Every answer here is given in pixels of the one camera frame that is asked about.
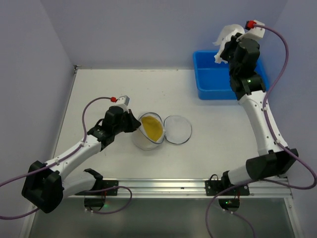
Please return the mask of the white bra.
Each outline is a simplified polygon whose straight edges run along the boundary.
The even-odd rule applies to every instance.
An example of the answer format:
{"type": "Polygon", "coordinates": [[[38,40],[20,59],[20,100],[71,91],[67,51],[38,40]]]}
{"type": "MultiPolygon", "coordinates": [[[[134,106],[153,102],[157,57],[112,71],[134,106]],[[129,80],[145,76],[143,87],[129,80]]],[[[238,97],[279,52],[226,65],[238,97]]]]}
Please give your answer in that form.
{"type": "Polygon", "coordinates": [[[223,60],[220,57],[220,55],[222,54],[222,52],[225,48],[225,44],[227,42],[230,42],[231,37],[236,35],[237,33],[244,34],[245,29],[241,25],[238,25],[238,24],[226,25],[223,27],[217,40],[215,42],[213,42],[213,44],[215,46],[219,46],[219,50],[216,53],[216,55],[214,56],[215,63],[222,63],[222,62],[227,63],[227,61],[223,60]]]}

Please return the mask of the white mesh laundry bag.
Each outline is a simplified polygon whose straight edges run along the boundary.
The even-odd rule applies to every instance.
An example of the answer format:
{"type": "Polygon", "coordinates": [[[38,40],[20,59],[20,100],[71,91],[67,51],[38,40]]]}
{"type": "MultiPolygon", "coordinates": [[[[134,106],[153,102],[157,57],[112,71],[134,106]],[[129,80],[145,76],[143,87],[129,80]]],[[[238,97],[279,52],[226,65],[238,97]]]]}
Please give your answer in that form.
{"type": "Polygon", "coordinates": [[[147,112],[140,115],[138,121],[141,123],[141,126],[132,133],[132,142],[135,146],[144,151],[154,150],[161,146],[164,141],[174,145],[181,145],[186,143],[192,135],[192,125],[183,116],[170,115],[162,119],[157,113],[147,112]],[[155,117],[160,121],[163,127],[163,135],[158,142],[150,140],[144,131],[141,118],[146,116],[155,117]]]}

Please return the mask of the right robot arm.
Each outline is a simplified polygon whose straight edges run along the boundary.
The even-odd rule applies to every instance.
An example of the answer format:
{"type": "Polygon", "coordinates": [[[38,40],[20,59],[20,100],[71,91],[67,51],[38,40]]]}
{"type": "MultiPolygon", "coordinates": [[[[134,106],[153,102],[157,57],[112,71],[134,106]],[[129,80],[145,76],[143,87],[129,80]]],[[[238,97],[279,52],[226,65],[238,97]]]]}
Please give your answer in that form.
{"type": "Polygon", "coordinates": [[[224,39],[220,57],[229,64],[230,86],[238,103],[245,110],[253,129],[258,156],[248,159],[245,165],[223,173],[223,186],[236,185],[249,180],[265,179],[285,174],[295,159],[278,146],[287,147],[275,122],[268,126],[266,118],[274,119],[269,105],[264,101],[266,86],[255,68],[260,56],[260,46],[240,33],[224,39]]]}

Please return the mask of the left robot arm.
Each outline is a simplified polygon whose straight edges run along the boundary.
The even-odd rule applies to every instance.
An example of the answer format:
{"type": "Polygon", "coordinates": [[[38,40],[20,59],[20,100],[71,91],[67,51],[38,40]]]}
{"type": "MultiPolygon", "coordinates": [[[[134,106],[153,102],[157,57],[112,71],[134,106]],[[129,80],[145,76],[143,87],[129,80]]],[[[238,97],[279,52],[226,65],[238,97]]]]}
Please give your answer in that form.
{"type": "Polygon", "coordinates": [[[106,189],[103,176],[95,170],[85,169],[72,178],[69,175],[84,161],[108,147],[116,135],[134,132],[140,126],[131,110],[110,107],[105,117],[88,130],[74,147],[54,159],[45,163],[36,161],[29,167],[22,196],[44,213],[50,213],[69,196],[102,194],[106,189]]]}

